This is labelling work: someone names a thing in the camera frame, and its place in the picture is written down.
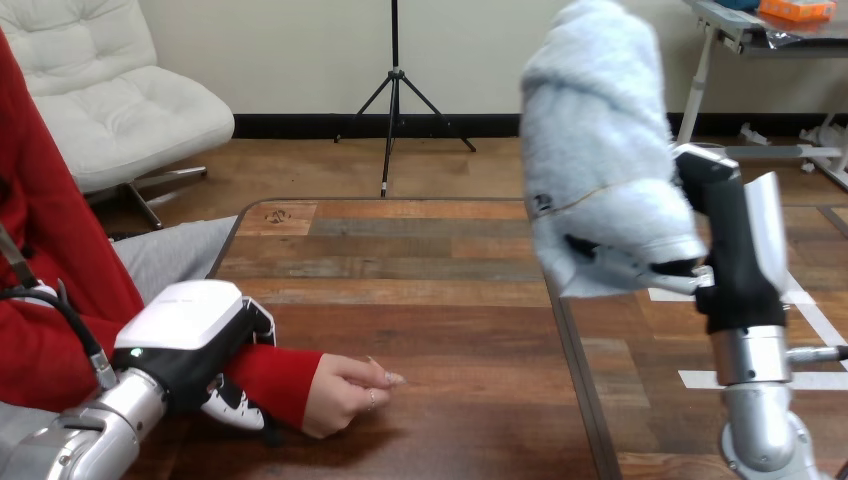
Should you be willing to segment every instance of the red sweater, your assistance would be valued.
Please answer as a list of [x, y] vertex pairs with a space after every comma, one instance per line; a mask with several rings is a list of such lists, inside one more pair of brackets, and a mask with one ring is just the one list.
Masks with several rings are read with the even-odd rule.
[[[0, 222], [32, 253], [36, 277], [62, 279], [88, 328], [112, 354], [115, 337], [143, 304], [50, 137], [0, 32]], [[0, 289], [18, 281], [0, 260]], [[0, 401], [61, 411], [95, 387], [77, 338], [51, 308], [0, 302]], [[226, 372], [272, 416], [299, 428], [321, 354], [253, 345]]]

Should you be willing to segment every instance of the black tripod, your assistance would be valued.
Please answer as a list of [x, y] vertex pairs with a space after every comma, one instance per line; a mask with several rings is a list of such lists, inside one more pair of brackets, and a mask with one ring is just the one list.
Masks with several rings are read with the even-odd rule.
[[[369, 98], [368, 101], [365, 102], [365, 105], [363, 105], [362, 108], [359, 109], [359, 112], [356, 113], [356, 115], [353, 117], [353, 120], [351, 120], [350, 124], [347, 127], [348, 130], [349, 130], [350, 127], [353, 126], [354, 123], [356, 123], [356, 120], [359, 119], [360, 115], [362, 115], [362, 113], [365, 112], [365, 110], [367, 110], [368, 107], [371, 106], [371, 104], [374, 102], [374, 100], [377, 98], [377, 96], [380, 95], [380, 93], [383, 91], [383, 89], [386, 88], [386, 86], [389, 84], [389, 82], [391, 82], [392, 83], [392, 100], [391, 100], [391, 106], [389, 107], [389, 133], [386, 136], [386, 161], [385, 161], [385, 163], [383, 163], [383, 189], [380, 193], [381, 197], [386, 196], [386, 190], [388, 189], [389, 160], [392, 157], [392, 149], [395, 146], [395, 133], [396, 132], [395, 132], [394, 129], [395, 129], [395, 127], [400, 127], [400, 126], [403, 125], [403, 121], [400, 118], [400, 82], [401, 81], [403, 83], [405, 83], [413, 92], [415, 92], [415, 94], [418, 95], [418, 98], [420, 98], [421, 101], [423, 101], [424, 103], [427, 104], [428, 107], [430, 107], [430, 110], [432, 110], [433, 113], [435, 113], [439, 117], [439, 119], [441, 119], [442, 123], [445, 124], [445, 126], [447, 127], [447, 129], [451, 133], [451, 135], [462, 140], [463, 143], [468, 145], [468, 148], [470, 148], [472, 152], [477, 151], [477, 148], [474, 147], [474, 145], [472, 145], [471, 142], [469, 142], [467, 138], [461, 136], [456, 131], [456, 129], [453, 128], [453, 126], [450, 123], [450, 120], [448, 120], [448, 117], [444, 116], [444, 114], [442, 114], [442, 112], [440, 112], [439, 109], [436, 108], [436, 106], [433, 105], [430, 102], [430, 100], [427, 100], [427, 97], [425, 97], [424, 94], [421, 93], [420, 90], [415, 88], [415, 85], [413, 85], [412, 82], [409, 81], [409, 78], [407, 78], [406, 73], [403, 70], [400, 69], [400, 66], [399, 66], [400, 60], [399, 60], [399, 55], [398, 55], [397, 0], [392, 0], [392, 60], [393, 60], [393, 63], [392, 63], [393, 68], [389, 72], [389, 76], [386, 77], [386, 79], [383, 81], [383, 83], [377, 88], [377, 91], [374, 92], [374, 95], [371, 95], [371, 98]], [[339, 143], [339, 141], [341, 139], [342, 139], [342, 135], [339, 134], [336, 137], [335, 143]]]

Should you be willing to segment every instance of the wooden table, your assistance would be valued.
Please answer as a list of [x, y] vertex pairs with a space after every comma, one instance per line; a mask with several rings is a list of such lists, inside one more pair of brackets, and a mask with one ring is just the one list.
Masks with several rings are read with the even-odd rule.
[[597, 478], [521, 202], [266, 201], [216, 278], [274, 315], [282, 346], [371, 355], [410, 383], [320, 442], [172, 422], [134, 478]]
[[[816, 311], [848, 336], [848, 209], [784, 213], [808, 294], [796, 292], [790, 342], [823, 344]], [[272, 312], [282, 345], [372, 355], [410, 384], [343, 434], [290, 434], [279, 449], [205, 417], [169, 421], [128, 478], [735, 478], [716, 444], [718, 391], [682, 373], [713, 369], [692, 303], [660, 292], [551, 303], [528, 230], [517, 201], [249, 207], [217, 278]], [[848, 381], [839, 364], [798, 371]], [[848, 387], [795, 392], [831, 474], [848, 457], [846, 404]]]

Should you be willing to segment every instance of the white fluffy fabric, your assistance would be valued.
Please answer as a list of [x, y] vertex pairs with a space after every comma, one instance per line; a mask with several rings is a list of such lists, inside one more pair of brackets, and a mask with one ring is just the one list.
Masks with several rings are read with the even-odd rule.
[[672, 183], [671, 133], [653, 29], [613, 0], [577, 0], [522, 79], [525, 200], [536, 251], [563, 296], [639, 288], [591, 267], [566, 235], [648, 264], [706, 250]]

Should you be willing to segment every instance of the white tape marking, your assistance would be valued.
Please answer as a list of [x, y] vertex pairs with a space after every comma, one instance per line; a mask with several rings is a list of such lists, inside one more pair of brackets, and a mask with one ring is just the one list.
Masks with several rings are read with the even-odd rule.
[[[716, 382], [715, 372], [705, 370], [680, 370], [680, 379], [686, 388], [694, 390], [722, 390]], [[845, 391], [848, 390], [848, 372], [798, 372], [792, 374], [789, 384], [793, 390]]]
[[[648, 289], [648, 294], [654, 302], [692, 302], [695, 297], [667, 292], [656, 288]], [[783, 302], [795, 305], [810, 326], [822, 339], [825, 345], [836, 347], [845, 345], [845, 339], [833, 324], [824, 316], [816, 305], [816, 301], [807, 293], [798, 280], [791, 274], [788, 278], [788, 288], [782, 298]], [[848, 360], [841, 362], [848, 370]], [[716, 373], [712, 371], [680, 370], [680, 378], [686, 388], [690, 389], [720, 389], [716, 383]], [[799, 372], [793, 374], [790, 384], [795, 390], [848, 390], [848, 373], [843, 372]]]

